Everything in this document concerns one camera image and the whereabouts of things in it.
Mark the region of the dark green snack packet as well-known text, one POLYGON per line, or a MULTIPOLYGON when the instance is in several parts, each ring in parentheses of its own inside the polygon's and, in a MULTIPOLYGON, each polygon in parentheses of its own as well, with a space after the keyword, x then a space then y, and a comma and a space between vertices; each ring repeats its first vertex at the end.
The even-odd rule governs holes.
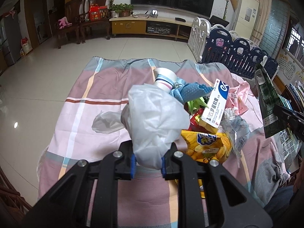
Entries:
POLYGON ((258 89, 264 133, 265 137, 269 138, 287 127, 286 122, 274 114, 274 107, 276 105, 283 106, 283 103, 261 63, 255 66, 255 82, 258 89))

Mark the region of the yellow snack bag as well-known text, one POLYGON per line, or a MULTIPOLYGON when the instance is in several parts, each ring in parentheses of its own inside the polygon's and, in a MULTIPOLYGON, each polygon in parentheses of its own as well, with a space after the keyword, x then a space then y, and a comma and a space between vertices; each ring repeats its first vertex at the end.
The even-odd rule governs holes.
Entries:
POLYGON ((209 134, 182 130, 181 136, 187 144, 185 153, 198 162, 208 163, 210 160, 216 160, 222 164, 232 151, 232 143, 225 133, 209 134))

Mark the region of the white plastic bag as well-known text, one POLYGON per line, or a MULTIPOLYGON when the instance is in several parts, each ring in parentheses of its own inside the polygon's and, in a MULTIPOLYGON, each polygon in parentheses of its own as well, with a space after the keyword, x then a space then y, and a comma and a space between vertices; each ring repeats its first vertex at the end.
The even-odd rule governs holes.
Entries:
POLYGON ((162 157, 190 125, 189 114, 177 99, 151 84, 133 85, 120 112, 101 111, 92 123, 97 133, 126 129, 139 165, 159 170, 162 157))

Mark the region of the clear crumpled plastic wrap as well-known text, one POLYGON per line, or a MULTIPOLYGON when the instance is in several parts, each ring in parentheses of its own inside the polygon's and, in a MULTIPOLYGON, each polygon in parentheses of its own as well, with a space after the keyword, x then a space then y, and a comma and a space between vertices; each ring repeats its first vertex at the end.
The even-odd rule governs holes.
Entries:
POLYGON ((240 115, 235 114, 234 108, 226 108, 222 116, 220 127, 224 130, 232 143, 232 151, 236 157, 237 166, 240 168, 242 158, 241 151, 250 134, 249 125, 240 115))

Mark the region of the pink crumpled paper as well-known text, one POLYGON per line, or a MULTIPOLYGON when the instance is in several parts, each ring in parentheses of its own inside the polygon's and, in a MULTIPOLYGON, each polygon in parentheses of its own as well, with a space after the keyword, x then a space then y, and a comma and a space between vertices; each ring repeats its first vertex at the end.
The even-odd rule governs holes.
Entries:
POLYGON ((235 88, 230 88, 226 108, 231 109, 235 115, 242 115, 248 110, 246 105, 250 92, 250 85, 247 81, 243 81, 235 88))

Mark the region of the white blue ointment box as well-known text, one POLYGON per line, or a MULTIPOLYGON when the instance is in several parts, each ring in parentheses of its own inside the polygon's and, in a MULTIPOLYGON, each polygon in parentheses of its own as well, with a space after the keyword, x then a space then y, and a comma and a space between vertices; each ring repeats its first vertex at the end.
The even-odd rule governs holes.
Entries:
POLYGON ((204 109, 201 116, 202 121, 214 128, 219 127, 222 116, 224 114, 229 89, 230 87, 228 84, 225 84, 223 81, 216 79, 214 88, 207 103, 208 107, 204 109))

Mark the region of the red wrapper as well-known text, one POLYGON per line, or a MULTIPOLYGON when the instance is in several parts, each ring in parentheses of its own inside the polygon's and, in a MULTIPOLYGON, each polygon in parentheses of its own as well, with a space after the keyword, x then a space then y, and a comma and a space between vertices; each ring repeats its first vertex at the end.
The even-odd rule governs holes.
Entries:
POLYGON ((207 133, 207 130, 199 124, 202 113, 203 108, 200 108, 191 116, 189 126, 190 131, 207 133))

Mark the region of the green wrapper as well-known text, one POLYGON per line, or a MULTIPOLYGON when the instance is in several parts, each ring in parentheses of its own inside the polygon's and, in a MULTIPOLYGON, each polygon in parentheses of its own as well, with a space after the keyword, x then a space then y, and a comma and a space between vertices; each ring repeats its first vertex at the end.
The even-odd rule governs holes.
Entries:
POLYGON ((194 115, 200 108, 207 108, 208 105, 203 97, 188 101, 188 110, 191 115, 194 115))

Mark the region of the blue textured cloth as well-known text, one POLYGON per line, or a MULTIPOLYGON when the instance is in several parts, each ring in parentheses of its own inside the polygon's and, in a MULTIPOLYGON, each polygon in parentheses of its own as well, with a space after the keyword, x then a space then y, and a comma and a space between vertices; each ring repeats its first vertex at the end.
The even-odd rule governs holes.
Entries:
POLYGON ((213 87, 206 86, 205 84, 187 83, 182 89, 182 96, 187 103, 200 97, 207 97, 213 91, 213 87))

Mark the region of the light blue face mask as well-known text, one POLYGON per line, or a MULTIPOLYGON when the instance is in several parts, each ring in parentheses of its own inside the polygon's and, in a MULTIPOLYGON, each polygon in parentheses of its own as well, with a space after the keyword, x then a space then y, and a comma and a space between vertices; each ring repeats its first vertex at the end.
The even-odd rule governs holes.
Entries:
POLYGON ((180 103, 185 104, 185 101, 183 99, 182 96, 182 89, 183 87, 186 85, 186 81, 181 79, 181 78, 177 78, 177 80, 175 81, 172 90, 170 91, 170 95, 174 98, 176 98, 180 103))

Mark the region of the white standing air conditioner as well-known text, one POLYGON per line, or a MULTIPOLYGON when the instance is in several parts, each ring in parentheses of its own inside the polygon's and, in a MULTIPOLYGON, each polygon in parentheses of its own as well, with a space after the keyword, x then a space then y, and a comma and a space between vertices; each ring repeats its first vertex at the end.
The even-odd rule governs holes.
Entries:
POLYGON ((255 26, 259 0, 238 0, 234 13, 232 30, 238 36, 249 39, 255 26))

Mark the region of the beige curtain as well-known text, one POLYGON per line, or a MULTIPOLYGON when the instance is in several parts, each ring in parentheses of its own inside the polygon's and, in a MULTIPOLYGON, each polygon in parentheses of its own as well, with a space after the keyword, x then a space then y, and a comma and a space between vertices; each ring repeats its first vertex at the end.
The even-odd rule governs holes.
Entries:
POLYGON ((259 45, 262 40, 271 6, 272 0, 259 0, 257 18, 250 37, 250 39, 257 45, 259 45))

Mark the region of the wooden tv cabinet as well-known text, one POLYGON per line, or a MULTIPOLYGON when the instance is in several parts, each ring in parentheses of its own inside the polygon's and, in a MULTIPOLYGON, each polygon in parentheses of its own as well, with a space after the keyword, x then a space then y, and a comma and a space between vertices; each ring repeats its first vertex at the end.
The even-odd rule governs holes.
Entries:
POLYGON ((149 15, 115 17, 110 19, 112 35, 164 36, 174 40, 188 40, 192 24, 167 17, 149 15))

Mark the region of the pink toy on chair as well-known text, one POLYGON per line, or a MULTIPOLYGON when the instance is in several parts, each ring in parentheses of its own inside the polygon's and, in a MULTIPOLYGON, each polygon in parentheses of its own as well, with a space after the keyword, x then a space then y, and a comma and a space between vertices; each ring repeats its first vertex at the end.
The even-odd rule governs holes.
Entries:
POLYGON ((72 25, 72 23, 68 22, 67 17, 63 17, 58 20, 59 29, 64 29, 65 27, 69 27, 71 25, 72 25))

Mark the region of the potted green plant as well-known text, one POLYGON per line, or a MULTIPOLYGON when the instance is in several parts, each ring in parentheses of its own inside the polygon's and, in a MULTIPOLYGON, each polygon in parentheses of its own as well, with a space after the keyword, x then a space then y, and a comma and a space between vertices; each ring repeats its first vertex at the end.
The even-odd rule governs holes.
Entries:
POLYGON ((111 10, 119 15, 119 17, 129 17, 133 12, 132 4, 113 4, 111 10))

